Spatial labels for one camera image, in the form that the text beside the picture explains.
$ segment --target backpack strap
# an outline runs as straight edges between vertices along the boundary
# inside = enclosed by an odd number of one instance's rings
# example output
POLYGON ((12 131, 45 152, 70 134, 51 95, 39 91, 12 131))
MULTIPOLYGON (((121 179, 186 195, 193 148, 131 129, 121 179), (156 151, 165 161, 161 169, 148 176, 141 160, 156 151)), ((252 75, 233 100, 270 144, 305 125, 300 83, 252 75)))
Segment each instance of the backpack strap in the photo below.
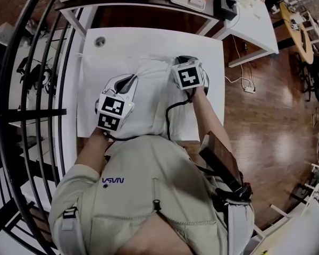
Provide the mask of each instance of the backpack strap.
POLYGON ((86 255, 77 203, 56 220, 53 240, 62 255, 86 255))
POLYGON ((228 255, 243 253, 254 230, 254 211, 251 205, 228 205, 228 255))

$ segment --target wooden floor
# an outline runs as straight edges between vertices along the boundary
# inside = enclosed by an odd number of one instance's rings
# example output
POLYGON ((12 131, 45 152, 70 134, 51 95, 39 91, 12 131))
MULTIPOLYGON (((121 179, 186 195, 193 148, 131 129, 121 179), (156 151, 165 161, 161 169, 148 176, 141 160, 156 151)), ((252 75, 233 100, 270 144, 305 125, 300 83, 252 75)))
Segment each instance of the wooden floor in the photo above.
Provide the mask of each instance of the wooden floor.
MULTIPOLYGON (((150 27, 195 33, 203 19, 185 13, 141 7, 107 7, 97 12, 94 27, 150 27)), ((286 38, 284 27, 276 29, 278 40, 286 38)), ((225 65, 238 58, 232 36, 223 41, 225 65)), ((237 39, 241 52, 241 40, 237 39)), ((248 45, 248 52, 257 48, 248 45)), ((297 201, 291 191, 310 175, 316 160, 316 134, 312 112, 318 106, 301 93, 302 84, 294 74, 293 49, 251 63, 255 94, 244 92, 241 82, 225 84, 224 126, 233 153, 246 182, 253 188, 255 223, 264 228, 280 216, 274 204, 289 212, 297 201)), ((244 65, 245 76, 250 73, 244 65)), ((225 69, 231 80, 241 76, 241 67, 225 69)))

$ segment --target table leg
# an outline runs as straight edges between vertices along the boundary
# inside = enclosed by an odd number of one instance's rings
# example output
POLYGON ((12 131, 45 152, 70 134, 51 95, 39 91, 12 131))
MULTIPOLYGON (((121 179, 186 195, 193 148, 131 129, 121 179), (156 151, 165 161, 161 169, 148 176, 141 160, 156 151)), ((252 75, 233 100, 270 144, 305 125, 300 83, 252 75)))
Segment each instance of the table leg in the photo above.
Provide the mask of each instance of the table leg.
POLYGON ((295 194, 291 194, 290 195, 292 198, 295 198, 296 200, 298 200, 298 201, 300 201, 301 203, 303 203, 303 204, 306 204, 307 202, 304 200, 304 199, 302 199, 301 197, 298 197, 297 195, 295 195, 295 194))
POLYGON ((223 27, 221 28, 218 33, 216 33, 212 38, 216 40, 223 40, 225 37, 227 37, 230 34, 230 31, 228 28, 223 27))
POLYGON ((197 35, 204 36, 206 35, 216 24, 218 23, 218 20, 216 19, 208 19, 196 32, 197 35))
POLYGON ((307 183, 305 183, 305 187, 310 188, 310 189, 312 189, 312 190, 315 189, 313 186, 311 186, 311 185, 309 185, 309 184, 307 184, 307 183))
POLYGON ((271 208, 275 210, 277 213, 280 213, 284 217, 290 217, 288 214, 286 214, 284 211, 280 210, 277 206, 271 204, 271 208))
POLYGON ((228 66, 230 68, 232 68, 232 67, 238 66, 240 64, 256 60, 257 58, 267 56, 267 55, 272 54, 272 53, 273 52, 271 52, 271 51, 266 51, 264 49, 261 49, 259 51, 256 51, 254 53, 248 54, 246 56, 243 56, 241 58, 236 59, 235 61, 230 62, 228 64, 228 66))
POLYGON ((273 28, 277 28, 279 26, 282 26, 283 24, 285 24, 285 21, 281 19, 273 24, 273 28))
POLYGON ((295 45, 294 41, 292 38, 288 38, 286 40, 281 40, 280 42, 278 42, 278 49, 281 50, 281 49, 284 49, 284 48, 287 48, 287 47, 291 47, 295 45))
POLYGON ((311 45, 312 45, 312 44, 316 44, 316 43, 319 43, 319 39, 318 39, 318 40, 312 40, 312 41, 310 42, 311 45))
POLYGON ((266 234, 261 229, 259 229, 256 225, 254 225, 254 230, 262 239, 266 238, 266 234))
POLYGON ((74 27, 74 29, 82 36, 86 37, 86 29, 81 25, 74 13, 70 10, 60 10, 68 22, 74 27))

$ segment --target wire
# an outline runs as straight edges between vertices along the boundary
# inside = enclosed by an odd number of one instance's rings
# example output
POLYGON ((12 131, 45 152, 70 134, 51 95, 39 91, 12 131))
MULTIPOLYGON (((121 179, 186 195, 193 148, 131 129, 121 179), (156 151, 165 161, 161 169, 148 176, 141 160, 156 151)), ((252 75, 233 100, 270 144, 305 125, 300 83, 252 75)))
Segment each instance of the wire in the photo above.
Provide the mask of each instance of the wire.
POLYGON ((53 57, 51 57, 50 59, 48 59, 48 60, 46 61, 46 63, 48 63, 52 58, 53 58, 53 57))
MULTIPOLYGON (((234 44, 235 44, 236 52, 238 53, 239 58, 241 58, 240 53, 238 51, 238 47, 237 47, 236 42, 235 42, 234 35, 232 35, 232 37, 233 37, 233 41, 234 41, 234 44)), ((247 79, 247 78, 244 78, 244 68, 242 67, 242 64, 240 64, 240 66, 241 66, 241 70, 242 70, 242 74, 241 74, 241 78, 240 78, 241 79, 241 86, 242 86, 242 88, 244 90, 245 87, 244 87, 243 79, 246 79, 249 82, 249 86, 250 87, 251 87, 251 81, 249 79, 247 79)))
POLYGON ((39 60, 37 60, 37 59, 35 59, 35 58, 33 58, 32 60, 34 60, 34 61, 36 61, 36 62, 39 62, 40 64, 42 63, 41 61, 39 61, 39 60))
POLYGON ((251 71, 251 62, 248 62, 248 65, 249 65, 249 69, 250 69, 250 79, 251 79, 251 82, 253 83, 254 91, 256 91, 255 84, 254 84, 254 79, 253 79, 253 73, 251 71))
MULTIPOLYGON (((194 97, 194 95, 195 95, 195 93, 196 93, 196 88, 193 88, 191 95, 190 95, 188 92, 186 92, 187 97, 188 97, 187 100, 182 101, 182 102, 177 102, 177 103, 175 103, 175 104, 169 106, 169 107, 166 109, 166 111, 165 111, 165 120, 166 120, 166 125, 167 125, 166 133, 167 133, 168 139, 169 139, 170 141, 171 141, 171 137, 170 137, 169 111, 170 111, 171 109, 175 108, 175 107, 182 106, 182 105, 185 105, 185 104, 187 104, 187 103, 191 103, 191 102, 192 102, 192 99, 193 99, 193 97, 194 97)), ((117 137, 112 136, 110 133, 107 133, 107 132, 105 132, 104 134, 105 134, 105 136, 107 136, 109 139, 112 139, 112 140, 115 140, 115 141, 123 141, 123 142, 124 142, 124 141, 129 141, 129 140, 132 140, 132 139, 135 139, 135 138, 138 138, 138 137, 139 137, 139 136, 132 136, 132 137, 128 137, 128 138, 117 138, 117 137)))
POLYGON ((166 120, 166 134, 168 136, 168 140, 171 141, 171 137, 170 137, 170 121, 169 121, 169 111, 175 107, 178 107, 178 106, 183 106, 183 105, 186 105, 187 103, 191 103, 192 102, 192 99, 194 97, 196 93, 196 88, 193 88, 192 89, 192 92, 191 92, 191 95, 186 91, 186 94, 187 94, 187 97, 188 99, 186 101, 182 101, 182 102, 177 102, 171 106, 169 106, 166 111, 165 111, 165 120, 166 120))
POLYGON ((238 79, 236 79, 236 80, 234 80, 234 81, 231 81, 229 78, 227 78, 226 76, 225 76, 225 78, 230 82, 230 83, 234 83, 234 82, 237 82, 237 81, 239 81, 240 79, 245 79, 245 80, 247 80, 248 82, 251 82, 249 79, 247 79, 247 78, 238 78, 238 79))
POLYGON ((121 141, 121 142, 125 142, 125 141, 129 141, 135 138, 138 138, 139 136, 132 136, 132 137, 128 137, 128 138, 117 138, 112 136, 111 134, 105 132, 104 133, 105 136, 107 136, 109 139, 115 140, 115 141, 121 141))
POLYGON ((236 21, 236 23, 235 24, 233 24, 231 27, 229 27, 228 29, 230 29, 230 28, 233 28, 233 27, 235 27, 236 26, 236 24, 239 22, 239 20, 240 20, 240 7, 236 4, 235 6, 237 6, 238 7, 238 9, 239 9, 239 18, 238 18, 238 20, 236 21))

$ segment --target white cloth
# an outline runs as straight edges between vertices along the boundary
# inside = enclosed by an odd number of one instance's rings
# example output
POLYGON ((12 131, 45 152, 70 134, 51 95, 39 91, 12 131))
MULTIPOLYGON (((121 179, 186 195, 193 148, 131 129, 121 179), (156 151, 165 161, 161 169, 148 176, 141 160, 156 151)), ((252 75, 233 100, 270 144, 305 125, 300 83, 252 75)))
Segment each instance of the white cloth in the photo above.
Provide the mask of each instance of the white cloth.
MULTIPOLYGON (((95 101, 109 79, 121 74, 135 74, 138 77, 133 99, 135 107, 122 128, 112 132, 112 135, 118 138, 145 134, 166 136, 166 109, 187 99, 186 93, 177 88, 170 75, 173 59, 153 55, 138 58, 120 57, 116 61, 115 57, 108 55, 85 55, 82 60, 83 76, 78 95, 78 136, 86 137, 87 133, 92 133, 97 125, 95 101)), ((197 130, 192 104, 170 110, 170 133, 173 140, 180 140, 180 134, 186 127, 186 118, 193 121, 190 128, 197 130)))

